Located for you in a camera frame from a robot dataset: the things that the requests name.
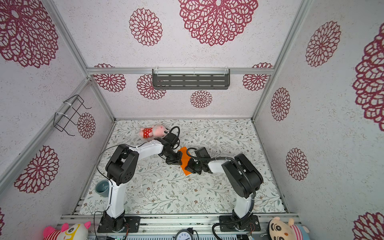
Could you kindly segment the orange square paper sheet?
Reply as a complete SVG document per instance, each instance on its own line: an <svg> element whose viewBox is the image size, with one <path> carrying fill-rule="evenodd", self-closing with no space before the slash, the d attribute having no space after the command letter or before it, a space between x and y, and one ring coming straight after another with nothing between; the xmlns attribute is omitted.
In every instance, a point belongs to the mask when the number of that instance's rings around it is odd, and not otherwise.
<svg viewBox="0 0 384 240"><path fill-rule="evenodd" d="M191 172L185 170L185 167L188 165L188 162L190 160L190 157L187 155L187 148L186 147L183 147L179 150L180 153L182 153L182 158L181 158L181 161L182 161L182 165L181 165L181 169L183 171L183 173L188 176L191 174Z"/></svg>

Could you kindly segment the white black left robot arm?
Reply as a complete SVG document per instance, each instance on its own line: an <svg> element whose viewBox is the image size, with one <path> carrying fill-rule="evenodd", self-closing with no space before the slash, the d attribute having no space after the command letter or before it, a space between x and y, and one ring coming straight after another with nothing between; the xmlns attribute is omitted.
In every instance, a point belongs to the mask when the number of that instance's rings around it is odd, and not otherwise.
<svg viewBox="0 0 384 240"><path fill-rule="evenodd" d="M181 152L175 152L170 143L163 140L152 140L138 147L126 144L118 145L106 165L107 178L110 181L110 193L106 213L111 218L124 215L124 197L128 182L133 178L138 161L154 155L166 158L166 163L180 166Z"/></svg>

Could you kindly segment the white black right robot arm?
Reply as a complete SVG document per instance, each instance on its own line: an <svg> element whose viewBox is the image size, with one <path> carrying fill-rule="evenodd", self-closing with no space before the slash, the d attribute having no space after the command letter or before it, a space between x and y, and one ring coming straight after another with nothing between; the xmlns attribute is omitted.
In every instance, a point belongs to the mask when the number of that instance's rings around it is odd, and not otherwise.
<svg viewBox="0 0 384 240"><path fill-rule="evenodd" d="M247 218L253 211L256 192L264 179L261 173L244 155L238 154L233 158L217 157L202 158L187 154L190 158L186 170L193 174L202 172L224 174L237 194L233 210L235 220Z"/></svg>

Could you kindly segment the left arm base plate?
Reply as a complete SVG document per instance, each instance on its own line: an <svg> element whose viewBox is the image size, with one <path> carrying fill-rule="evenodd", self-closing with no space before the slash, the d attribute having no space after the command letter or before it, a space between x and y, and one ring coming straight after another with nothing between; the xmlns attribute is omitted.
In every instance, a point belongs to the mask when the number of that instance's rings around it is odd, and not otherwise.
<svg viewBox="0 0 384 240"><path fill-rule="evenodd" d="M120 216L114 219L108 215L102 216L97 233L137 233L141 217Z"/></svg>

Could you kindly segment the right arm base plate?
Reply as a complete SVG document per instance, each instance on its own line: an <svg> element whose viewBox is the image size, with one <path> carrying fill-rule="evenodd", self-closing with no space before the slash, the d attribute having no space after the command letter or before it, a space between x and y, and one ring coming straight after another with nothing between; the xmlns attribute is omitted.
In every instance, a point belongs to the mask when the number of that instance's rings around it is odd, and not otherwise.
<svg viewBox="0 0 384 240"><path fill-rule="evenodd" d="M221 232L257 232L261 230L261 224L255 214L250 215L245 220L228 224L237 220L234 216L219 216L220 231Z"/></svg>

